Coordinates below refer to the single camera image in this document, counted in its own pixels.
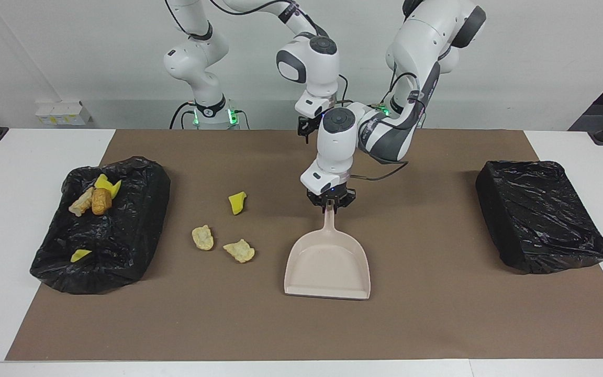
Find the beige plastic dustpan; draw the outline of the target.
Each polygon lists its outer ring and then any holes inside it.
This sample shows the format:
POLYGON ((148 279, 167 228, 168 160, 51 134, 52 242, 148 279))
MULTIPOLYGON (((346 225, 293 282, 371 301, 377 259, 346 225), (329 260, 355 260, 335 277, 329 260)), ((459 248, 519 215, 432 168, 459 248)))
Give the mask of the beige plastic dustpan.
POLYGON ((333 204, 328 204, 323 226, 292 246, 283 279, 285 294, 355 301, 370 298, 370 267, 364 248, 337 230, 335 215, 333 204))

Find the notched yellow sponge piece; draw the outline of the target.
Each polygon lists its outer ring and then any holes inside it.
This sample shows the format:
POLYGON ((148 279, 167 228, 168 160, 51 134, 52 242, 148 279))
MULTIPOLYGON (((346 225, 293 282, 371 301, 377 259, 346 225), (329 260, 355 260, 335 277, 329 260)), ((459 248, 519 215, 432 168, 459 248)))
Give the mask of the notched yellow sponge piece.
POLYGON ((113 184, 109 181, 107 175, 100 174, 99 177, 94 182, 94 188, 96 189, 105 189, 110 193, 112 199, 114 199, 119 193, 122 181, 117 181, 113 184))

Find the brown cracked foam nugget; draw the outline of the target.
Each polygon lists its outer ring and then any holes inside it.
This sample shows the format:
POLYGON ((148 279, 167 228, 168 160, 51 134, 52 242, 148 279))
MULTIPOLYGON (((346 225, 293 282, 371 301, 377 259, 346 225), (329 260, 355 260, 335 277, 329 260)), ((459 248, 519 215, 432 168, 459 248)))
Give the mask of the brown cracked foam nugget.
POLYGON ((96 188, 94 189, 92 198, 91 198, 91 210, 94 215, 101 216, 104 215, 111 207, 112 207, 112 196, 108 189, 106 188, 96 188))

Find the pale crusty foam chunk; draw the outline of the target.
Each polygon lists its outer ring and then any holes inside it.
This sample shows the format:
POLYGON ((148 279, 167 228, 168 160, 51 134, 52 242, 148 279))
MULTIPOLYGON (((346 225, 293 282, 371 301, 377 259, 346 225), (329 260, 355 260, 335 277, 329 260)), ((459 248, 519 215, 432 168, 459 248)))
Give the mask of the pale crusty foam chunk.
POLYGON ((69 207, 69 212, 76 217, 81 217, 87 210, 92 207, 94 186, 90 186, 82 193, 77 200, 69 207))
POLYGON ((239 263, 249 262, 255 255, 255 249, 244 239, 224 245, 223 250, 232 255, 239 263))

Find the black bag lined bin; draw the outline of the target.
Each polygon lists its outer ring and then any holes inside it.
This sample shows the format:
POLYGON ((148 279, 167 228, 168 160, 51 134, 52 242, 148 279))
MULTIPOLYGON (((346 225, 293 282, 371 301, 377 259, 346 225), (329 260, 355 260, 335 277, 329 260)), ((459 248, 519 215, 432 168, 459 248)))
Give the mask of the black bag lined bin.
POLYGON ((500 260, 526 274, 603 262, 603 235, 564 167, 554 161, 488 161, 475 187, 500 260))
POLYGON ((107 293, 142 279, 160 241, 170 200, 171 179, 162 165, 131 157, 102 167, 71 170, 60 204, 36 251, 29 272, 62 293, 107 293), (122 181, 113 206, 101 216, 76 217, 70 205, 100 174, 122 181), (79 249, 92 253, 77 263, 79 249))

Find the wedge yellow sponge piece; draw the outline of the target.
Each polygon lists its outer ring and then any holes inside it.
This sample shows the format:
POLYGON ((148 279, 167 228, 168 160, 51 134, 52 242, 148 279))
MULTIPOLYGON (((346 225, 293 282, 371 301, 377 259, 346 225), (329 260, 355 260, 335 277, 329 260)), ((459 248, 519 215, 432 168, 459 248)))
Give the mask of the wedge yellow sponge piece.
POLYGON ((247 194, 244 191, 228 196, 228 202, 234 216, 243 212, 247 194))

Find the brown table mat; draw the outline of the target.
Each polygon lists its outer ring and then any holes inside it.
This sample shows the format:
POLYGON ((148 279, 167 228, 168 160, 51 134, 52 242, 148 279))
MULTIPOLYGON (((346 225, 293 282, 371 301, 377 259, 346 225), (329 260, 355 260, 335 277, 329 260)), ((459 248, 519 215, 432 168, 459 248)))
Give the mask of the brown table mat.
POLYGON ((367 301, 283 293, 294 242, 322 223, 299 181, 315 149, 293 131, 118 130, 102 161, 129 157, 171 179, 146 275, 99 295, 41 286, 7 360, 603 358, 601 267, 519 274, 486 228, 475 179, 486 161, 536 159, 521 131, 418 130, 408 167, 350 183, 337 227, 366 251, 367 301), (203 225, 211 251, 191 236, 203 225), (246 263, 223 250, 240 239, 246 263))

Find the rounded pale foam chunk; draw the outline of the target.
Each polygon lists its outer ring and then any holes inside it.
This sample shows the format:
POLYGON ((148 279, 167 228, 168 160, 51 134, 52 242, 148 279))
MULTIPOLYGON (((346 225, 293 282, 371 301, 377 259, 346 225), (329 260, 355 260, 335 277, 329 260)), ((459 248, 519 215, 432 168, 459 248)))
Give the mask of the rounded pale foam chunk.
POLYGON ((215 239, 208 225, 196 227, 191 231, 192 240, 196 248, 202 251, 211 251, 215 246, 215 239))

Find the white wall socket box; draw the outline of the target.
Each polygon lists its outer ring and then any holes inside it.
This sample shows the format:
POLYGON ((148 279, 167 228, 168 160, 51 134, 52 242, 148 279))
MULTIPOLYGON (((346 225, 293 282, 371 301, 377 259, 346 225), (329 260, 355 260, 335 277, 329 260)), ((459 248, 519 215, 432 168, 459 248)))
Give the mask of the white wall socket box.
POLYGON ((36 102, 35 116, 43 126, 87 126, 93 117, 82 101, 36 102))

